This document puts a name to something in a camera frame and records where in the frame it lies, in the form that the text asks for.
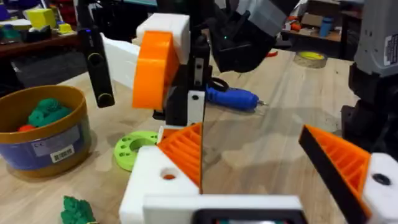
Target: green 3d printed gear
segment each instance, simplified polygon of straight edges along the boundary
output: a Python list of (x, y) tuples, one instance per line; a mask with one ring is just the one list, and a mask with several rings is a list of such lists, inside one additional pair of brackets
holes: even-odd
[(116, 162), (125, 170), (132, 171), (138, 149), (141, 146), (153, 146), (157, 141), (154, 131), (134, 131), (121, 138), (114, 147)]

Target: green object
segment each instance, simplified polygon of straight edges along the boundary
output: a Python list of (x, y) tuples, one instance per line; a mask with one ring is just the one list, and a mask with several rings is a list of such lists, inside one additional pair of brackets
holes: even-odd
[(90, 204), (85, 200), (63, 196), (64, 211), (61, 212), (63, 224), (96, 223)]
[(141, 146), (153, 146), (157, 142), (154, 131), (134, 131), (121, 138), (114, 147), (116, 162), (125, 170), (132, 171), (138, 149)]
[(62, 106), (56, 99), (40, 100), (36, 108), (29, 115), (28, 124), (36, 128), (42, 127), (68, 116), (71, 112), (71, 109)]
[(15, 39), (21, 36), (11, 24), (5, 24), (2, 28), (2, 33), (5, 39)]

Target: orange fin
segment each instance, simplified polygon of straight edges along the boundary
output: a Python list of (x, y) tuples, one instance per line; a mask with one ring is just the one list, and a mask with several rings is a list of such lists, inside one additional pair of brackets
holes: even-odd
[(300, 145), (311, 159), (348, 223), (365, 223), (371, 212), (362, 201), (370, 153), (360, 147), (304, 125)]
[(170, 32), (146, 31), (132, 90), (132, 107), (162, 110), (180, 62)]
[(201, 188), (201, 130), (202, 123), (174, 132), (157, 146), (198, 187)]

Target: wooden tabletop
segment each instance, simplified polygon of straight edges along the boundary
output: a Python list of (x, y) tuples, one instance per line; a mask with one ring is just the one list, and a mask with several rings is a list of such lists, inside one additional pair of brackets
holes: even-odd
[(337, 31), (329, 32), (329, 34), (326, 37), (319, 36), (318, 32), (312, 32), (312, 34), (310, 34), (310, 35), (299, 33), (299, 32), (297, 32), (295, 30), (283, 30), (282, 32), (287, 33), (287, 34), (301, 35), (301, 36), (304, 36), (304, 37), (311, 37), (311, 38), (318, 38), (318, 39), (322, 39), (322, 40), (330, 40), (330, 41), (334, 41), (334, 42), (341, 42), (341, 35)]
[[(310, 223), (343, 223), (343, 216), (318, 172), (298, 144), (303, 124), (338, 133), (340, 108), (354, 105), (348, 88), (351, 62), (329, 58), (322, 69), (294, 64), (294, 53), (278, 50), (249, 73), (214, 76), (257, 94), (270, 107), (244, 113), (206, 106), (203, 142), (205, 194), (294, 194)], [(116, 85), (116, 105), (98, 109), (87, 74), (64, 84), (86, 93), (93, 153), (82, 165), (58, 177), (34, 180), (16, 177), (0, 158), (0, 223), (61, 223), (62, 197), (91, 204), (101, 224), (118, 223), (118, 209), (129, 172), (113, 158), (124, 134), (157, 131), (161, 121), (152, 111), (132, 110), (131, 91)]]
[(72, 45), (77, 46), (79, 44), (77, 34), (59, 36), (54, 34), (53, 37), (41, 40), (33, 43), (14, 43), (0, 45), (0, 58), (3, 57), (15, 57), (18, 55), (25, 54), (30, 51), (40, 50), (44, 47), (59, 46), (59, 45)]

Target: blue tool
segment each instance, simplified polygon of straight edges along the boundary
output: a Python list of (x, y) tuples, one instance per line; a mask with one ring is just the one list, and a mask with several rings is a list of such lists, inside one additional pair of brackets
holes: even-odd
[(216, 105), (225, 106), (236, 110), (253, 110), (257, 105), (265, 105), (256, 94), (238, 88), (228, 88), (222, 92), (214, 88), (207, 88), (207, 101)]

